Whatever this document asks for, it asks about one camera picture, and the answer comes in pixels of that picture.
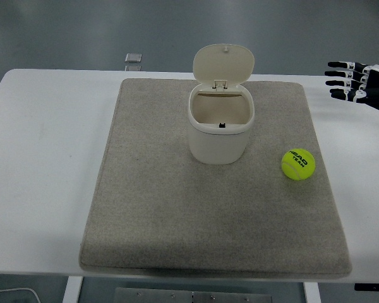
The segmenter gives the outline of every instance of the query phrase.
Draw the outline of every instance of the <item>white cable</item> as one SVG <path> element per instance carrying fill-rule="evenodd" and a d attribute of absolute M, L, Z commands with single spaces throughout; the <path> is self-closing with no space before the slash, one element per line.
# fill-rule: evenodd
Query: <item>white cable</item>
<path fill-rule="evenodd" d="M 21 288 L 0 289 L 0 292 L 14 292 L 17 290 L 27 290 L 29 292 L 32 292 L 35 295 L 35 298 L 37 298 L 38 303 L 40 303 L 37 293 L 33 289 L 30 289 L 30 288 L 21 287 Z"/>

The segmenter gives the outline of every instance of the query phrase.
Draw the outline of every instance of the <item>metal plate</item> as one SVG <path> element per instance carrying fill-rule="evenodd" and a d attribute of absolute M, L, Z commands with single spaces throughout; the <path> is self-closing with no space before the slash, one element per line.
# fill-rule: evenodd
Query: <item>metal plate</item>
<path fill-rule="evenodd" d="M 114 303 L 192 303 L 192 292 L 118 287 L 115 290 Z"/>
<path fill-rule="evenodd" d="M 129 52 L 126 54 L 125 63 L 139 63 L 141 61 L 141 54 Z"/>
<path fill-rule="evenodd" d="M 258 294 L 118 287 L 114 303 L 272 303 L 272 298 Z"/>
<path fill-rule="evenodd" d="M 272 303 L 270 295 L 193 292 L 193 303 Z"/>
<path fill-rule="evenodd" d="M 141 66 L 140 65 L 127 65 L 125 66 L 125 71 L 140 71 Z"/>

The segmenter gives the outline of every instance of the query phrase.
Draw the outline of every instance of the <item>lid hinge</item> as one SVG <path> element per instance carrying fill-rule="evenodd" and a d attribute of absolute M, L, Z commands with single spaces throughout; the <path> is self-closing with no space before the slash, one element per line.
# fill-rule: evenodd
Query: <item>lid hinge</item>
<path fill-rule="evenodd" d="M 217 92 L 223 92 L 227 89 L 227 80 L 215 80 L 212 88 Z"/>

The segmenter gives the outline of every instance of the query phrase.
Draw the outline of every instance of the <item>small metal object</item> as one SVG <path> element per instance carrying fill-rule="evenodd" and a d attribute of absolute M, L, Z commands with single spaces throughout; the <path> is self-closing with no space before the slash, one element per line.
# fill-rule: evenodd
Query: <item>small metal object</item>
<path fill-rule="evenodd" d="M 140 65 L 127 65 L 125 66 L 125 71 L 140 71 L 141 66 Z"/>
<path fill-rule="evenodd" d="M 140 63 L 140 61 L 141 61 L 141 54 L 135 54 L 132 52 L 129 52 L 126 54 L 125 63 Z"/>

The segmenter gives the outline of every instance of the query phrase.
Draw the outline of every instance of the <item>table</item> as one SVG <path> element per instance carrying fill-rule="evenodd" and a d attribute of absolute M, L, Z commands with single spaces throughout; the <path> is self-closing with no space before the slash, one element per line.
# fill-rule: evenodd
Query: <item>table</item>
<path fill-rule="evenodd" d="M 121 82 L 192 73 L 14 69 L 0 83 L 0 273 L 95 275 L 78 253 Z M 379 111 L 333 100 L 325 76 L 251 75 L 304 86 L 352 273 L 379 283 Z"/>

